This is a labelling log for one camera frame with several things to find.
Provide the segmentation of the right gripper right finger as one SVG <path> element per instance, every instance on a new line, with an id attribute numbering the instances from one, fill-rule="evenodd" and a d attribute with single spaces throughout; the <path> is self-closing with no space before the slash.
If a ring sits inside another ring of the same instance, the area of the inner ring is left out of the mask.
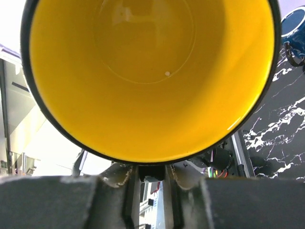
<path id="1" fill-rule="evenodd" d="M 205 178 L 192 166 L 165 167 L 164 217 L 167 229 L 214 228 Z"/>

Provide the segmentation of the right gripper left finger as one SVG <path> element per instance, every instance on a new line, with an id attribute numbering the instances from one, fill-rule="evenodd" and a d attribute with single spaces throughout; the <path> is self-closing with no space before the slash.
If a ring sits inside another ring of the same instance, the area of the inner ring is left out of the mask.
<path id="1" fill-rule="evenodd" d="M 113 164 L 99 175 L 90 210 L 91 229 L 133 229 L 135 167 Z"/>

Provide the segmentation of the yellow mug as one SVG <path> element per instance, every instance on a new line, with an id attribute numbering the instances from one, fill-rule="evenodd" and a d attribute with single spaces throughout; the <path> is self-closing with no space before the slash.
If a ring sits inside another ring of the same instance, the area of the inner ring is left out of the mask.
<path id="1" fill-rule="evenodd" d="M 224 141 L 268 91 L 279 54 L 275 0 L 28 0 L 25 78 L 77 146 L 138 165 Z"/>

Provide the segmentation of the dark blue mug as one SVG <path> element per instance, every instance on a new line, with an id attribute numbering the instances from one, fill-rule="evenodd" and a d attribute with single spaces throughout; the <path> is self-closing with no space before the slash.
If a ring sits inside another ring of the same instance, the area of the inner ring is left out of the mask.
<path id="1" fill-rule="evenodd" d="M 285 56 L 293 67 L 305 65 L 305 6 L 288 12 L 281 20 L 281 41 Z"/>

